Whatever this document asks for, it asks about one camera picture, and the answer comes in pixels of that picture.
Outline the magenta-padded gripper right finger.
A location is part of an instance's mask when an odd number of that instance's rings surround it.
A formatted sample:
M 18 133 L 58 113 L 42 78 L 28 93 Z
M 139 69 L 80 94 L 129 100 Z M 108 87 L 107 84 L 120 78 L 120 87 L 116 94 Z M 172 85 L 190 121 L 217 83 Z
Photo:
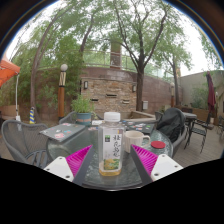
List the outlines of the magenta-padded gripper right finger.
M 143 185 L 147 185 L 182 169 L 166 154 L 156 155 L 140 146 L 131 145 L 130 154 Z

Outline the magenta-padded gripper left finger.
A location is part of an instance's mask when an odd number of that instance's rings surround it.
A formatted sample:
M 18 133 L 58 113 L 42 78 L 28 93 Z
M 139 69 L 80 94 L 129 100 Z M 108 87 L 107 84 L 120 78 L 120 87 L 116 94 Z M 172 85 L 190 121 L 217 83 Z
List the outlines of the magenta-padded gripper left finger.
M 68 157 L 57 157 L 44 170 L 81 186 L 93 154 L 93 146 L 89 145 Z

